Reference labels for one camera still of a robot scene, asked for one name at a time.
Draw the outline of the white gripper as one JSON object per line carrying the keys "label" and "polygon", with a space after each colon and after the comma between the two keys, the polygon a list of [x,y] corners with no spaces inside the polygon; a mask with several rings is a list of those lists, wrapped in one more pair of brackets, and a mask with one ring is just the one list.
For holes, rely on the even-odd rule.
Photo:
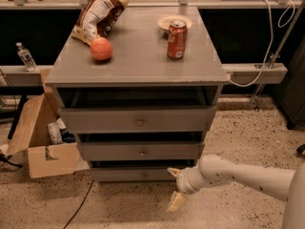
{"label": "white gripper", "polygon": [[185,195],[194,194],[203,187],[204,179],[197,167],[185,168],[182,170],[169,167],[167,171],[173,177],[176,177],[176,186],[179,191],[173,192],[167,208],[169,212],[173,213],[187,201],[187,197]]}

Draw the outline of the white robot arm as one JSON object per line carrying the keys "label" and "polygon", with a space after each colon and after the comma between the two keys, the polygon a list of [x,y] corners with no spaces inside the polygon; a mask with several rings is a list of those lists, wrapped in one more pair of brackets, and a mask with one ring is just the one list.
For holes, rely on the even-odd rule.
{"label": "white robot arm", "polygon": [[176,190],[168,206],[176,211],[189,195],[234,181],[286,203],[282,229],[305,227],[305,164],[296,170],[239,164],[221,156],[202,156],[192,168],[169,168],[176,179]]}

